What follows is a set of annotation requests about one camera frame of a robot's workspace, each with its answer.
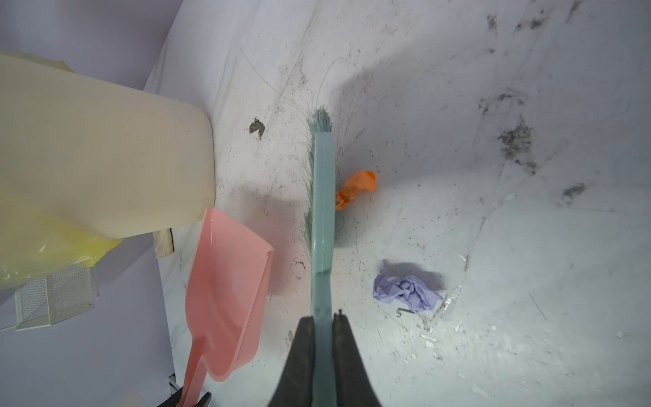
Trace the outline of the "orange paper scrap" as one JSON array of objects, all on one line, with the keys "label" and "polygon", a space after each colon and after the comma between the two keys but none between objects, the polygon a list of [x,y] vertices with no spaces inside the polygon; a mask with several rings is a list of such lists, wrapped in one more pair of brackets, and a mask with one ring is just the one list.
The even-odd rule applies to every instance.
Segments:
[{"label": "orange paper scrap", "polygon": [[372,171],[358,171],[353,174],[336,194],[336,211],[343,210],[362,192],[374,192],[377,188],[376,175]]}]

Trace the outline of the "purple paper scrap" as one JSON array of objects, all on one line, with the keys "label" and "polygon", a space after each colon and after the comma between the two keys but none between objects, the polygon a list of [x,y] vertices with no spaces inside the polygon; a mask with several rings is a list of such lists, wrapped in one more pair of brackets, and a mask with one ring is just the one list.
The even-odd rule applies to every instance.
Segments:
[{"label": "purple paper scrap", "polygon": [[434,311],[443,298],[417,276],[388,276],[381,268],[373,283],[372,296],[375,300],[389,304],[398,301],[415,314]]}]

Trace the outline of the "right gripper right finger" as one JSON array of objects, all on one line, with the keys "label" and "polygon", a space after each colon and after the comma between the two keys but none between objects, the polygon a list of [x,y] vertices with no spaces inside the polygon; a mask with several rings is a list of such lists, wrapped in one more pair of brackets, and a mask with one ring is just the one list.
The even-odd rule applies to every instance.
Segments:
[{"label": "right gripper right finger", "polygon": [[354,339],[349,319],[339,310],[332,322],[332,357],[338,407],[380,407]]}]

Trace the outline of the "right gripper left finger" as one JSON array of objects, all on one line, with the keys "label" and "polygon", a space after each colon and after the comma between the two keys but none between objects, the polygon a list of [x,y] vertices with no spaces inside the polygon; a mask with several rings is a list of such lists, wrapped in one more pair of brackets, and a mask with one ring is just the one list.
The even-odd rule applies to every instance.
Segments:
[{"label": "right gripper left finger", "polygon": [[269,407],[310,407],[315,372],[315,322],[299,320],[288,357]]}]

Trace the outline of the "green hand brush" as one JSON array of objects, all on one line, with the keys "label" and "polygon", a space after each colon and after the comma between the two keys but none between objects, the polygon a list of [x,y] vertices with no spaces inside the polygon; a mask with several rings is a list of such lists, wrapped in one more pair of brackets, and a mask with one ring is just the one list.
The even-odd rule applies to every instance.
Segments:
[{"label": "green hand brush", "polygon": [[310,130],[310,208],[305,236],[310,248],[310,313],[315,322],[313,406],[335,406],[337,390],[332,356],[331,274],[336,207],[336,143],[324,107],[308,117]]}]

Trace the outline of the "yellow-lined trash bin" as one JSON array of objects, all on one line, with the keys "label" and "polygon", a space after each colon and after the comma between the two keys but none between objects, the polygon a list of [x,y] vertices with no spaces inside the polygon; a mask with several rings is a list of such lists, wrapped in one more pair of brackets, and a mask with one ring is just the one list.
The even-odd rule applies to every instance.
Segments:
[{"label": "yellow-lined trash bin", "polygon": [[199,108],[1,56],[1,285],[94,266],[124,238],[199,221],[215,202]]}]

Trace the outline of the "beige rubber glove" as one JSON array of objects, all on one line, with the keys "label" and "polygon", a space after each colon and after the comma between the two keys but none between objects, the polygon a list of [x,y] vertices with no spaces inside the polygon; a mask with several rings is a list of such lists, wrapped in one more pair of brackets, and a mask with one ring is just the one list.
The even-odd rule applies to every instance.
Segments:
[{"label": "beige rubber glove", "polygon": [[160,259],[174,253],[174,240],[170,228],[152,233],[155,258]]}]

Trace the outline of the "pink plastic dustpan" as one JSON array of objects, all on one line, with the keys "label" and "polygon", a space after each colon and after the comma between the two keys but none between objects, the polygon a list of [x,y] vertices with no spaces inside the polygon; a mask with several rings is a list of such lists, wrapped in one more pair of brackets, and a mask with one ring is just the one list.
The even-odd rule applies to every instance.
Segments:
[{"label": "pink plastic dustpan", "polygon": [[254,359],[274,248],[226,213],[208,208],[186,290],[192,335],[180,404],[196,405],[204,381],[229,378]]}]

